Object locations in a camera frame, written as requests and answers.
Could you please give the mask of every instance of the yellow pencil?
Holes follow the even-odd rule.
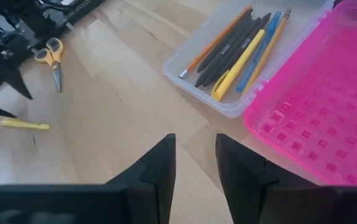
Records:
[[[263,38],[266,31],[261,29],[246,50],[242,53],[238,61],[235,62],[234,66],[229,70],[228,74],[225,76],[224,80],[221,81],[221,84],[218,85],[219,82],[216,84],[218,86],[213,87],[216,91],[211,93],[211,97],[217,101],[220,101],[224,94],[227,92],[228,88],[234,82],[234,79],[238,76],[239,72],[241,71],[242,67],[248,61],[249,57],[253,53],[254,49],[256,49],[257,45],[260,43],[261,39]]]
[[[191,71],[197,63],[219,42],[230,30],[233,28],[236,23],[239,21],[239,19],[248,11],[251,9],[251,6],[247,6],[243,9],[243,11],[235,17],[233,21],[231,21],[223,31],[212,41],[210,42],[201,53],[199,53],[193,60],[192,62],[188,65],[187,69],[185,69],[180,75],[180,78],[184,78],[184,76],[187,74],[187,72]]]
[[[289,19],[291,11],[292,11],[291,9],[287,9],[286,10],[283,18],[281,19],[281,21],[280,21],[280,23],[278,25],[278,28],[277,28],[276,32],[272,36],[270,44],[267,46],[266,51],[264,52],[263,56],[260,59],[260,62],[258,63],[256,68],[254,69],[254,71],[253,71],[253,73],[251,75],[251,78],[249,79],[248,83],[246,84],[245,89],[243,90],[243,94],[246,93],[246,91],[252,85],[252,83],[259,77],[259,75],[261,73],[261,69],[263,68],[264,64],[266,63],[268,57],[271,54],[272,48],[277,43],[278,38],[281,36],[281,33],[284,30],[285,25],[287,24],[287,21]]]

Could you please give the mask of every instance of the pink container lid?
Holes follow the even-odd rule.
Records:
[[[243,120],[327,183],[357,185],[357,0],[320,20]]]

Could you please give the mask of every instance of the black marker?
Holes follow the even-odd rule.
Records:
[[[253,38],[256,36],[256,34],[261,30],[268,22],[270,19],[271,13],[268,13],[265,15],[262,19],[259,25],[251,32],[249,37],[241,44],[241,47],[236,49],[236,52],[228,59],[227,64],[217,73],[215,76],[214,80],[212,81],[217,81],[227,70],[229,70],[235,62],[239,59],[241,54],[244,52],[244,50],[248,47],[250,42],[253,40]]]
[[[231,48],[231,46],[235,43],[236,40],[241,36],[243,32],[246,31],[246,29],[249,27],[249,25],[252,23],[252,19],[248,19],[246,22],[242,24],[242,26],[238,29],[237,33],[230,38],[230,40],[224,45],[224,47],[218,52],[213,59],[210,61],[209,65],[207,66],[207,69],[202,73],[202,75],[198,78],[195,87],[198,87],[203,84],[203,82],[206,80],[207,76],[209,76],[209,71],[213,68],[216,67],[217,63],[220,61],[221,58],[224,57],[224,55],[227,53],[227,51]]]
[[[261,22],[260,18],[257,18],[255,21],[252,22],[252,24],[246,29],[244,33],[242,33],[241,37],[236,40],[236,42],[233,44],[232,48],[227,52],[227,54],[217,63],[217,65],[209,69],[209,67],[205,70],[209,75],[207,76],[206,80],[203,82],[203,86],[207,86],[210,83],[212,83],[215,80],[216,74],[220,71],[221,68],[223,68],[227,61],[231,58],[231,56],[235,53],[236,49],[241,46],[241,44],[246,40],[252,30],[258,26],[258,24]]]
[[[211,60],[215,57],[218,52],[222,50],[222,48],[227,44],[227,42],[238,32],[238,29],[242,26],[244,22],[246,22],[250,17],[253,9],[249,9],[243,16],[238,20],[238,22],[234,25],[234,27],[222,38],[222,40],[216,44],[216,47],[206,56],[206,58],[199,65],[197,72],[202,71],[209,65]]]

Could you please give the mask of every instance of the wooden surface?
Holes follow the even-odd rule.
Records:
[[[49,131],[0,127],[0,184],[103,183],[167,133],[177,135],[171,223],[232,223],[218,178],[216,133],[321,183],[175,87],[162,64],[223,0],[107,0],[62,38],[62,93],[46,64],[21,67],[34,100],[0,88],[0,108]]]

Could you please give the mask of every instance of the yellow scissors handle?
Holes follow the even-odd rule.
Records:
[[[41,63],[48,63],[51,67],[53,66],[54,59],[52,53],[49,49],[41,49],[35,54],[35,60]]]
[[[46,47],[50,49],[53,59],[56,62],[61,62],[61,54],[64,51],[64,45],[62,44],[61,40],[52,37],[46,42]]]

